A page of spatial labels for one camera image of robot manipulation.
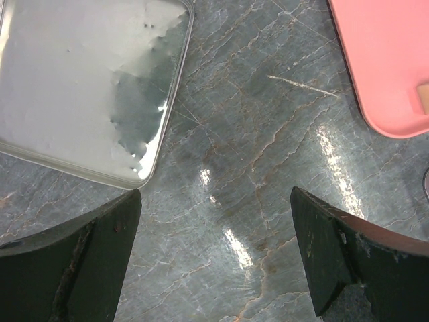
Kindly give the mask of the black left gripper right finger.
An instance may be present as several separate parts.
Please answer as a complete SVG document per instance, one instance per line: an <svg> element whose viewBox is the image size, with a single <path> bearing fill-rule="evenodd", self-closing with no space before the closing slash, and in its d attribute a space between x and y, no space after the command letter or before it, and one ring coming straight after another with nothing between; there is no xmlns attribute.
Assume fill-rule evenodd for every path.
<svg viewBox="0 0 429 322"><path fill-rule="evenodd" d="M294 229L316 315L362 284L378 321L428 320L428 242L342 211L295 186Z"/></svg>

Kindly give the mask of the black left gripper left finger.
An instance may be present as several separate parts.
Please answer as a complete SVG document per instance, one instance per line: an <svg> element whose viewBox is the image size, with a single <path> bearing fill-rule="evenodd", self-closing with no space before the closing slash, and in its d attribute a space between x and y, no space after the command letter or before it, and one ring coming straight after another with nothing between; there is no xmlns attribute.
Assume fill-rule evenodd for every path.
<svg viewBox="0 0 429 322"><path fill-rule="evenodd" d="M140 215L135 189L1 245L1 320L113 321Z"/></svg>

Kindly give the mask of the silver tin lid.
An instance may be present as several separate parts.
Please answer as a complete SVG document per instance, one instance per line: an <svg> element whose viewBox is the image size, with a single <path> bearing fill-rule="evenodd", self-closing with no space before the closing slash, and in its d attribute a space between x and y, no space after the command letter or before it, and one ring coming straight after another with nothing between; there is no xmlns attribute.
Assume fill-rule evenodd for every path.
<svg viewBox="0 0 429 322"><path fill-rule="evenodd" d="M178 90L191 1L2 1L1 152L136 189Z"/></svg>

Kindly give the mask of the pink chocolate tray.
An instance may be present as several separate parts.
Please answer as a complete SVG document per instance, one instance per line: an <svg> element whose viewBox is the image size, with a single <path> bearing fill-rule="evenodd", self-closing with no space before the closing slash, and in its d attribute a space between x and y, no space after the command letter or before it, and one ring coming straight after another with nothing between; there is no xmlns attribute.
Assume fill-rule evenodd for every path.
<svg viewBox="0 0 429 322"><path fill-rule="evenodd" d="M329 1L366 123L390 138L428 132L427 1Z"/></svg>

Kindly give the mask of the pink square chocolate tin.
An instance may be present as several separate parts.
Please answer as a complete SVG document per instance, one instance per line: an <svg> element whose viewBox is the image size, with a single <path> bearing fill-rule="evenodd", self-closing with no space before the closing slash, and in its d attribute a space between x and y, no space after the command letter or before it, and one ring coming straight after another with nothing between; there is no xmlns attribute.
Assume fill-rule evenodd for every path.
<svg viewBox="0 0 429 322"><path fill-rule="evenodd" d="M429 201L429 168L424 173L422 184L423 184L424 194L426 195L426 198Z"/></svg>

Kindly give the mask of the white square chocolate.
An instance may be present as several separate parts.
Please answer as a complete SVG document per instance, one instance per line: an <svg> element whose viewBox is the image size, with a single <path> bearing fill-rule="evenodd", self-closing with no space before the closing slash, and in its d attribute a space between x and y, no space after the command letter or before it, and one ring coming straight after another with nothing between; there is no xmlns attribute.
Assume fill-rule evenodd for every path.
<svg viewBox="0 0 429 322"><path fill-rule="evenodd" d="M429 114L429 83L422 83L416 87L418 98L425 115Z"/></svg>

